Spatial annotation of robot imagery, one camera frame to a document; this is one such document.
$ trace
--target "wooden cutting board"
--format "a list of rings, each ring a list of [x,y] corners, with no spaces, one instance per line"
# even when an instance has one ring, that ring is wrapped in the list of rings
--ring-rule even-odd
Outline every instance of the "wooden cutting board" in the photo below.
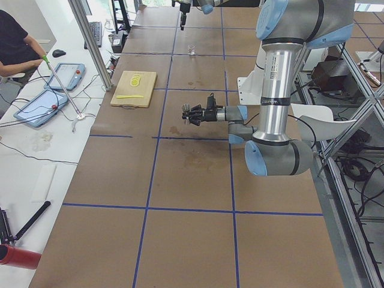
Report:
[[[156,77],[156,72],[123,71],[110,104],[148,108]]]

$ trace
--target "person's arm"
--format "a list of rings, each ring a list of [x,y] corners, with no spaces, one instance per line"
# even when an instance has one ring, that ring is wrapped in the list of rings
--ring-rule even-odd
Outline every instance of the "person's arm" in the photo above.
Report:
[[[36,39],[30,35],[27,35],[24,38],[24,42],[28,44],[32,49],[35,50],[37,54],[39,54],[40,57],[43,57],[47,53],[44,51],[44,49],[40,46],[40,44],[36,41]]]
[[[4,65],[0,61],[0,76],[8,77],[32,68],[37,68],[42,61],[43,61],[42,59],[38,59],[38,60],[32,60],[32,61],[28,61],[20,64],[13,64],[13,65]]]

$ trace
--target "red cylinder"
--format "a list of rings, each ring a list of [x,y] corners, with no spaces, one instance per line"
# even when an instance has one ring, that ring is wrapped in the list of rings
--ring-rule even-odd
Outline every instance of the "red cylinder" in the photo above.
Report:
[[[0,245],[0,264],[26,269],[36,269],[41,254],[14,246]]]

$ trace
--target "table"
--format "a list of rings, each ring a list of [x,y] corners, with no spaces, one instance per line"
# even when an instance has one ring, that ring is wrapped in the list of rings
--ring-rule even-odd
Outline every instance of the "table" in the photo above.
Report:
[[[225,123],[181,120],[211,92],[238,104],[258,14],[192,9],[180,31],[177,9],[140,11],[112,82],[156,71],[150,107],[105,94],[30,287],[343,286],[311,173],[254,177]],[[287,132],[299,137],[291,119]]]
[[[105,62],[110,58],[108,50],[111,50],[107,35],[108,32],[105,32],[103,46],[100,49]],[[86,107],[86,113],[97,114],[105,90],[100,78],[94,78],[97,75],[97,70],[89,52],[83,48],[83,44],[84,40],[79,27],[76,21],[72,21],[58,37],[57,42],[48,54],[48,58],[54,67],[59,62],[80,62],[85,64],[86,73],[79,86],[70,94],[72,97],[75,96],[94,79],[86,89],[86,93],[91,99],[86,94],[81,93],[74,98],[74,101],[80,110]],[[55,49],[65,50],[67,54],[60,58],[53,58],[52,51]],[[50,75],[45,63],[40,65],[38,71],[42,76]],[[39,77],[37,72],[34,73],[31,79],[35,77]],[[27,84],[21,90],[18,98],[28,100],[34,98],[43,90],[44,84],[45,82],[41,79]],[[15,105],[22,107],[25,102],[17,101]],[[0,120],[2,143],[37,158],[78,162],[88,139],[89,130],[94,122],[93,118],[79,121],[76,125],[76,132],[72,133],[71,121],[68,119],[74,119],[76,113],[71,104],[68,104],[63,108],[62,112],[59,112],[40,128],[31,128],[26,124],[5,127],[6,123],[15,121],[13,114],[16,111],[17,108],[11,106]],[[43,204],[43,202],[31,202],[32,192],[42,167],[50,163],[50,161],[37,161],[26,158],[20,153],[0,145],[0,170],[2,171],[0,206],[7,212],[11,230],[14,234]],[[51,201],[52,204],[23,238],[17,241],[16,245],[18,247],[39,253],[43,252],[75,169],[75,164],[56,163],[56,171],[47,195],[47,200]],[[4,286],[27,287],[34,272],[33,270],[2,265],[0,268],[1,283]]]

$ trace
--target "glass cup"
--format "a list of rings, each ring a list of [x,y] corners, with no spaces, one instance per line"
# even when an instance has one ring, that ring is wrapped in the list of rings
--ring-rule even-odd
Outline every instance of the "glass cup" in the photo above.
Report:
[[[195,50],[194,50],[194,45],[193,44],[188,45],[188,54],[191,55],[191,56],[195,54]]]

